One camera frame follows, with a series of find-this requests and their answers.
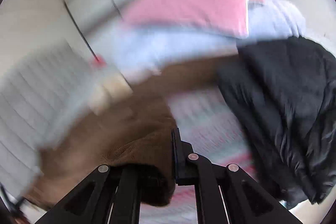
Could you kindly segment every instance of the screw head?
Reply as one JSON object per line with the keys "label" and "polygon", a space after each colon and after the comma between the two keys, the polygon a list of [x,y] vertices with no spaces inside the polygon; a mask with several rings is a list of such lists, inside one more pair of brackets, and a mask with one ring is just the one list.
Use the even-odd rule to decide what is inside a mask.
{"label": "screw head", "polygon": [[197,159],[198,159],[198,155],[195,154],[195,153],[192,153],[192,154],[189,154],[189,155],[188,155],[188,158],[189,158],[190,160],[197,160]]}
{"label": "screw head", "polygon": [[101,165],[98,167],[98,171],[101,173],[105,173],[108,169],[109,167],[107,165]]}
{"label": "screw head", "polygon": [[232,172],[237,172],[239,169],[239,166],[236,165],[236,164],[230,164],[229,165],[229,170],[232,171]]}

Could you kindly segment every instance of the laundry pile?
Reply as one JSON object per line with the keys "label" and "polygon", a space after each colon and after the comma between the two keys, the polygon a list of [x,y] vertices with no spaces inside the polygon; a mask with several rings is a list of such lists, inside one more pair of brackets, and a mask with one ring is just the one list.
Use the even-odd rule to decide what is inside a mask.
{"label": "laundry pile", "polygon": [[175,124],[195,152],[238,164],[288,208],[328,195],[336,183],[336,60],[303,38],[305,19],[292,3],[136,0],[126,9],[111,42],[92,49],[132,92],[116,100],[116,74],[106,76],[100,91],[108,96],[95,98],[110,103],[40,152],[42,174],[28,200],[52,206],[101,163],[149,164],[162,183],[142,201],[170,204],[142,206],[140,222],[196,222],[193,189],[173,194],[168,171]]}

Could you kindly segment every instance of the brown fabric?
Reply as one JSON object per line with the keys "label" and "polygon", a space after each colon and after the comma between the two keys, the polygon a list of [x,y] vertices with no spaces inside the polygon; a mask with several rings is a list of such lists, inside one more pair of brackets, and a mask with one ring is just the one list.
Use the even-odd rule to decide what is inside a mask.
{"label": "brown fabric", "polygon": [[56,149],[41,151],[41,171],[25,198],[42,207],[61,200],[100,164],[156,166],[167,180],[152,205],[167,205],[174,191],[171,130],[175,120],[162,98],[125,102],[102,115],[87,114]]}
{"label": "brown fabric", "polygon": [[87,114],[56,149],[40,152],[42,176],[24,195],[47,208],[55,205],[100,164],[155,166],[165,179],[156,191],[142,193],[142,201],[167,205],[173,194],[171,130],[176,126],[163,96],[213,85],[216,67],[227,56],[170,65],[160,75],[133,85],[133,95],[101,115]]}

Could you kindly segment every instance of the bedding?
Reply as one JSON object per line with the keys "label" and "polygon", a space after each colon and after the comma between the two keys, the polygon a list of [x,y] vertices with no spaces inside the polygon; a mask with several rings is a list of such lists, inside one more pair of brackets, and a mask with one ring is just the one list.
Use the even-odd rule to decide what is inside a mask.
{"label": "bedding", "polygon": [[115,30],[92,45],[107,63],[114,63],[126,78],[132,70],[159,70],[167,63],[217,55],[236,45],[304,35],[305,18],[286,0],[249,4],[249,36],[237,39],[194,27],[147,26]]}
{"label": "bedding", "polygon": [[248,36],[248,0],[136,0],[122,12],[125,25],[197,26],[234,37]]}

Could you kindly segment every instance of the black jacket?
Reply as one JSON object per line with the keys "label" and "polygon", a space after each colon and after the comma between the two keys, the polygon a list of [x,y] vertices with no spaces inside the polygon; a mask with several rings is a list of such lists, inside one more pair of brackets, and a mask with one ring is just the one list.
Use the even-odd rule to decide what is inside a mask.
{"label": "black jacket", "polygon": [[219,88],[289,207],[321,202],[336,183],[336,59],[291,37],[238,49]]}

